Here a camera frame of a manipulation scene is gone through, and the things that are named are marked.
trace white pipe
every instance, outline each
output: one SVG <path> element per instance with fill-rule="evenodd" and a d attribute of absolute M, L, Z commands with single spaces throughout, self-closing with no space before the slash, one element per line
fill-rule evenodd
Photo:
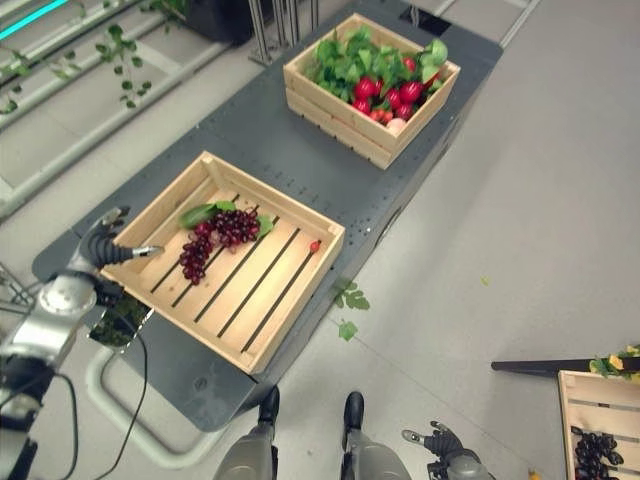
<path fill-rule="evenodd" d="M 162 24 L 164 18 L 162 15 L 154 15 L 152 18 L 147 20 L 146 22 L 132 28 L 127 32 L 125 38 L 127 40 L 137 39 L 142 35 L 150 32 L 158 25 Z M 82 61 L 77 62 L 78 66 L 82 69 L 81 72 L 73 75 L 69 80 L 62 80 L 58 77 L 52 78 L 48 83 L 44 84 L 38 90 L 33 92 L 33 94 L 28 97 L 22 99 L 20 101 L 20 107 L 9 115 L 2 115 L 0 117 L 0 133 L 4 128 L 11 125 L 13 122 L 22 117 L 25 113 L 28 113 L 33 108 L 40 105 L 45 100 L 49 99 L 52 95 L 59 92 L 63 88 L 67 87 L 70 82 L 73 82 L 80 78 L 82 75 L 87 73 L 89 70 L 93 69 L 97 65 L 100 64 L 100 54 L 98 52 L 92 53 L 87 58 Z"/>
<path fill-rule="evenodd" d="M 447 10 L 449 10 L 449 8 L 451 7 L 451 5 L 453 5 L 454 3 L 456 3 L 456 0 L 444 0 L 444 2 L 442 2 L 442 3 L 438 6 L 438 8 L 436 8 L 436 9 L 433 11 L 433 14 L 434 14 L 436 17 L 441 17 L 441 16 L 442 16 L 442 14 L 443 14 L 444 12 L 446 12 Z"/>
<path fill-rule="evenodd" d="M 69 165 L 76 162 L 97 143 L 104 140 L 118 127 L 129 121 L 154 101 L 158 100 L 193 72 L 219 56 L 227 48 L 229 48 L 228 44 L 216 43 L 212 45 L 189 63 L 185 64 L 179 72 L 176 72 L 173 75 L 168 75 L 162 79 L 154 88 L 149 90 L 149 93 L 143 97 L 137 108 L 130 109 L 123 107 L 122 110 L 102 125 L 96 127 L 86 135 L 83 135 L 82 139 L 76 142 L 71 148 L 67 149 L 64 153 L 58 155 L 50 162 L 47 162 L 44 167 L 31 175 L 20 185 L 15 186 L 8 199 L 5 199 L 4 202 L 0 200 L 0 221 L 22 206 L 30 197 L 37 193 L 40 188 L 62 173 Z"/>
<path fill-rule="evenodd" d="M 505 33 L 504 37 L 502 37 L 502 40 L 500 40 L 500 46 L 502 48 L 507 48 L 507 45 L 511 43 L 511 40 L 513 40 L 513 37 L 515 37 L 516 33 L 518 33 L 518 30 L 520 30 L 522 25 L 524 25 L 524 22 L 527 21 L 527 18 L 529 18 L 529 15 L 531 15 L 531 12 L 533 12 L 535 8 L 538 6 L 538 3 L 540 3 L 540 0 L 529 1 L 529 5 L 527 5 L 527 8 L 523 10 L 523 12 L 520 14 L 518 19 L 515 22 L 513 22 L 513 25 L 511 25 L 511 28 L 509 29 L 509 31 Z"/>
<path fill-rule="evenodd" d="M 104 370 L 115 355 L 106 347 L 100 349 L 87 367 L 85 380 L 91 401 L 105 417 L 124 433 L 129 428 L 133 413 L 110 395 L 102 382 Z M 218 443 L 225 431 L 226 427 L 216 432 L 203 434 L 186 452 L 170 450 L 139 422 L 136 422 L 129 438 L 150 460 L 160 467 L 178 470 L 198 463 Z"/>

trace empty wooden crate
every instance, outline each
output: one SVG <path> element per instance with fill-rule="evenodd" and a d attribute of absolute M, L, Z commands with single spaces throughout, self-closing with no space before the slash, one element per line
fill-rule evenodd
<path fill-rule="evenodd" d="M 594 373 L 561 371 L 558 376 L 564 427 L 567 478 L 577 467 L 575 449 L 580 437 L 571 426 L 585 432 L 609 433 L 618 443 L 615 451 L 624 463 L 610 467 L 619 480 L 640 480 L 640 385 L 622 378 L 603 378 Z"/>
<path fill-rule="evenodd" d="M 214 249 L 197 286 L 179 256 L 189 231 L 178 219 L 203 203 L 257 207 L 273 230 L 255 242 Z M 104 269 L 127 292 L 246 373 L 263 369 L 342 247 L 344 228 L 220 158 L 203 152 L 118 236 L 123 245 L 164 246 L 162 255 Z M 320 248 L 310 249 L 320 241 Z"/>
<path fill-rule="evenodd" d="M 358 14 L 353 14 L 336 27 L 337 36 L 342 39 L 361 26 L 366 26 L 371 31 L 371 41 L 376 45 L 389 45 L 401 52 L 410 53 L 424 49 L 424 46 Z M 447 61 L 441 69 L 441 76 L 444 78 L 442 87 L 427 99 L 400 132 L 392 133 L 304 75 L 313 61 L 318 43 L 333 35 L 333 31 L 329 32 L 283 67 L 287 104 L 293 111 L 352 147 L 374 165 L 386 169 L 442 108 L 460 73 L 460 67 Z"/>

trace gray table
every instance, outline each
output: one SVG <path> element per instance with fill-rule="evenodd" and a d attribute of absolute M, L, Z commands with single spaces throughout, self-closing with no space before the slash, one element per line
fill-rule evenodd
<path fill-rule="evenodd" d="M 47 278 L 64 265 L 79 237 L 103 212 L 113 205 L 130 205 L 129 218 L 134 218 L 205 149 L 344 225 L 342 252 L 262 373 L 245 374 L 159 315 L 145 325 L 150 383 L 202 431 L 218 430 L 256 405 L 282 377 L 329 308 L 336 282 L 355 276 L 446 153 L 502 53 L 487 39 L 425 15 L 422 28 L 441 36 L 451 60 L 462 70 L 442 110 L 388 170 L 379 170 L 287 108 L 282 65 L 354 11 L 426 45 L 433 35 L 400 19 L 407 7 L 398 0 L 361 0 L 344 8 L 96 206 L 33 263 L 34 274 Z M 92 312 L 87 324 L 92 325 L 98 314 Z M 125 360 L 140 372 L 137 350 L 130 349 Z"/>

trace bunch of grapes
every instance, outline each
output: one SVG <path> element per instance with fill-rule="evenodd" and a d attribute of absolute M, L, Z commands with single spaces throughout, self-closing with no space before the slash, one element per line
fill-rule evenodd
<path fill-rule="evenodd" d="M 189 234 L 189 242 L 183 245 L 179 263 L 184 278 L 198 285 L 204 277 L 205 264 L 214 248 L 221 245 L 231 253 L 241 243 L 255 241 L 260 232 L 256 209 L 230 210 L 217 213 L 213 218 L 199 223 Z"/>

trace gray floor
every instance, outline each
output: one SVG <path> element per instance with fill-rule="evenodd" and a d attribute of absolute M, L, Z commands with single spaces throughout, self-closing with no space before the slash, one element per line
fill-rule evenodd
<path fill-rule="evenodd" d="M 498 39 L 517 10 L 468 0 L 447 15 Z M 370 436 L 396 448 L 415 479 L 425 478 L 431 457 L 399 432 L 426 430 L 434 418 L 496 478 L 525 479 L 529 467 L 545 480 L 565 478 L 555 383 L 496 374 L 489 362 L 584 357 L 638 342 L 638 24 L 636 0 L 541 2 L 451 150 L 358 276 L 371 310 L 332 310 L 283 379 L 280 478 L 337 477 L 340 414 L 353 388 L 365 393 Z M 248 48 L 205 68 L 0 226 L 2 261 L 28 282 L 40 249 L 259 72 Z M 337 336 L 342 319 L 359 327 L 349 343 Z M 103 471 L 121 438 L 83 389 L 95 351 L 81 335 L 63 368 L 80 393 L 75 478 Z M 140 383 L 124 366 L 109 375 L 126 401 Z M 38 478 L 68 463 L 65 395 L 59 385 L 50 390 L 33 430 Z M 198 435 L 155 392 L 143 417 L 177 449 Z M 111 478 L 211 478 L 254 418 L 234 421 L 210 456 L 180 472 L 130 446 Z"/>

